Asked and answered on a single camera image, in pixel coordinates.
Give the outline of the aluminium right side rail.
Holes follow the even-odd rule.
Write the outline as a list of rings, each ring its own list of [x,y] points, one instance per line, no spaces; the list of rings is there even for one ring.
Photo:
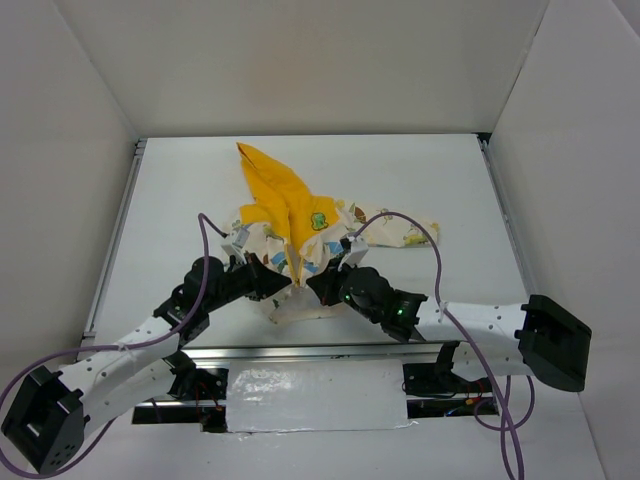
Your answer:
[[[533,294],[537,290],[536,279],[531,271],[531,267],[529,266],[528,259],[526,258],[526,254],[523,249],[523,244],[518,236],[515,217],[513,215],[513,210],[507,196],[506,186],[500,176],[498,164],[493,158],[493,154],[490,148],[492,133],[476,132],[475,137],[482,152],[486,169],[494,189],[496,200],[499,204],[503,223],[505,225],[507,235],[511,243],[514,258],[518,265],[524,288],[528,294]]]

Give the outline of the aluminium front rail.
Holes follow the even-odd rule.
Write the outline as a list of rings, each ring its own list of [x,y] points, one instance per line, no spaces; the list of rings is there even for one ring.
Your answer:
[[[435,357],[444,343],[412,344],[359,344],[336,346],[279,346],[187,348],[184,352],[196,362],[229,362],[232,360],[257,361],[312,361],[382,357]]]

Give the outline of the aluminium left side rail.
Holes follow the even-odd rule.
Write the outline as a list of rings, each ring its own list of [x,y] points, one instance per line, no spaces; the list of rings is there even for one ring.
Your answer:
[[[141,138],[137,141],[134,149],[133,158],[131,161],[129,174],[127,177],[124,192],[119,204],[118,212],[114,228],[112,230],[109,245],[105,255],[105,259],[102,265],[101,273],[99,275],[98,283],[96,286],[95,294],[91,303],[89,314],[86,320],[86,324],[82,334],[82,343],[92,340],[96,335],[96,325],[100,318],[101,304],[108,290],[113,265],[117,256],[119,243],[121,240],[122,232],[124,230],[126,217],[128,214],[129,206],[135,189],[140,165],[144,156],[148,139]]]

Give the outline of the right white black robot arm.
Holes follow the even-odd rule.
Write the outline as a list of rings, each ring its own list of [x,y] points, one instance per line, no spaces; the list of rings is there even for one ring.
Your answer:
[[[372,267],[329,267],[308,282],[324,306],[344,305],[401,342],[440,343],[437,384],[457,391],[489,374],[533,376],[565,392],[585,388],[591,329],[560,304],[439,302],[393,288]]]

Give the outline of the white foil-taped panel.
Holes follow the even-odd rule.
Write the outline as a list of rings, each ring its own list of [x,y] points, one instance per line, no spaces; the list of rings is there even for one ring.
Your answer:
[[[410,425],[398,360],[235,362],[226,391],[233,433],[394,430]]]

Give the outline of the aluminium rail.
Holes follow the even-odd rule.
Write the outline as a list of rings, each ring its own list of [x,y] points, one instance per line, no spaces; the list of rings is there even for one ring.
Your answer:
[[[127,177],[124,192],[119,204],[118,212],[114,228],[112,230],[109,245],[105,255],[105,259],[102,265],[101,273],[99,275],[98,283],[96,286],[95,294],[91,303],[89,314],[86,320],[86,324],[82,334],[82,343],[92,340],[96,335],[96,325],[100,318],[101,304],[108,290],[113,265],[117,256],[119,243],[121,240],[122,232],[124,230],[126,217],[128,214],[129,206],[135,189],[140,165],[144,156],[148,139],[141,138],[137,141],[134,149],[133,158],[131,161],[129,174]]]
[[[503,223],[505,225],[507,235],[511,243],[514,258],[518,265],[524,288],[528,294],[533,294],[537,290],[536,279],[531,271],[531,267],[529,266],[528,259],[526,258],[526,254],[523,249],[523,244],[518,236],[515,217],[513,215],[513,210],[507,196],[506,186],[500,176],[498,164],[493,158],[493,154],[490,148],[492,133],[476,132],[475,137],[482,152],[486,169],[494,189],[496,200],[499,204]]]
[[[257,361],[312,361],[382,357],[435,357],[444,343],[412,344],[359,344],[336,346],[279,346],[187,348],[184,352],[196,362],[229,362],[232,360]]]

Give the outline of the yellow hooded printed kids jacket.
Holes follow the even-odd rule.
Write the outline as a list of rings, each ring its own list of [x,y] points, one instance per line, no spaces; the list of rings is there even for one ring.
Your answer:
[[[427,231],[422,233],[382,206],[315,195],[285,164],[251,145],[238,142],[236,146],[253,202],[239,207],[223,230],[230,233],[248,225],[251,253],[270,270],[291,279],[291,285],[265,300],[264,311],[275,325],[338,314],[338,306],[320,304],[307,280],[338,258],[340,240],[370,218],[379,217],[364,231],[364,239],[373,247],[426,247],[439,237],[436,222],[420,218]]]

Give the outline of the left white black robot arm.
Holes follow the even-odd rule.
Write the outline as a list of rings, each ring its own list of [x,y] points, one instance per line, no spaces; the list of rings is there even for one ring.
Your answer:
[[[197,259],[152,316],[108,350],[56,372],[33,369],[2,423],[3,435],[47,477],[97,428],[141,402],[212,397],[216,376],[198,368],[184,347],[208,327],[211,312],[242,297],[266,299],[290,283],[254,254],[229,265]]]

